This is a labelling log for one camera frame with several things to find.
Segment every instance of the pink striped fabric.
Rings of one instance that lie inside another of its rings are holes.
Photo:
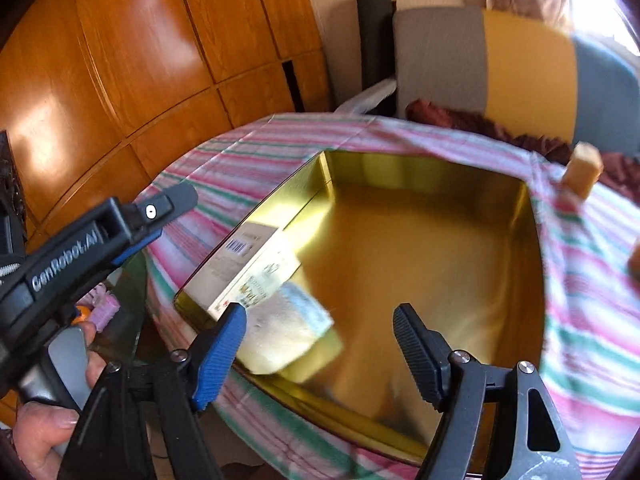
[[[563,168],[501,142],[405,121],[283,114],[215,137],[143,193],[183,179],[196,210],[146,251],[148,309],[170,348],[194,331],[172,306],[195,267],[285,178],[326,149],[436,156],[516,176],[529,187],[545,271],[541,374],[582,474],[606,478],[640,425],[640,285],[626,261],[640,210],[596,184],[585,204],[563,192]],[[291,479],[413,478],[416,469],[358,449],[302,420],[231,373],[216,401],[229,426]]]

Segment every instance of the human hand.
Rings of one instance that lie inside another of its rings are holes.
[[[94,340],[95,325],[87,321],[79,325],[88,346]],[[87,354],[86,381],[93,388],[106,363],[95,352]],[[62,459],[53,447],[71,438],[78,417],[74,410],[39,402],[28,402],[18,410],[13,432],[15,450],[36,480],[56,480]]]

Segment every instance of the wooden panel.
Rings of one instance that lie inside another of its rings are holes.
[[[81,41],[74,0],[36,0],[0,52],[0,128],[38,220],[120,140]]]
[[[183,0],[76,0],[92,61],[126,135],[210,86]]]
[[[49,235],[41,232],[34,231],[29,240],[27,241],[26,250],[27,254],[33,253],[36,249],[39,249],[41,245],[49,239]]]
[[[2,399],[0,399],[0,422],[3,422],[11,428],[15,424],[17,401],[18,397],[13,391],[10,391]]]
[[[187,3],[216,81],[278,59],[260,0]]]
[[[175,107],[131,145],[153,178],[191,148],[230,129],[218,91],[210,88]]]
[[[263,0],[281,58],[321,48],[309,0]]]
[[[331,91],[322,50],[293,58],[293,70],[300,88],[305,112],[331,111]]]
[[[33,223],[33,220],[31,220],[31,218],[29,218],[28,215],[27,215],[26,226],[27,226],[27,240],[28,240],[29,238],[31,238],[31,236],[33,236],[34,232],[36,231],[36,225]]]
[[[219,90],[234,128],[269,114],[294,111],[287,80],[279,63],[222,83]]]
[[[53,235],[110,196],[130,202],[149,182],[133,150],[126,146],[110,157],[59,210],[53,212],[44,227]]]

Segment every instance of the pink object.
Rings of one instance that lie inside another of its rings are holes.
[[[107,287],[104,283],[98,283],[98,285],[94,286],[94,288],[80,298],[76,304],[79,306],[88,306],[93,308],[96,303],[102,300],[105,294],[108,294]]]
[[[105,293],[94,302],[94,310],[88,320],[95,325],[98,332],[102,332],[119,309],[120,302],[105,288]]]

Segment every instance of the floor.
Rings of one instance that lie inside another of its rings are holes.
[[[213,406],[209,406],[200,417],[200,426],[204,439],[220,467],[231,463],[241,463],[249,466],[264,464],[250,447],[247,446],[216,413]],[[173,480],[171,464],[166,457],[164,439],[159,432],[159,424],[149,421],[151,429],[150,444],[151,453],[154,456],[156,476],[158,480]]]

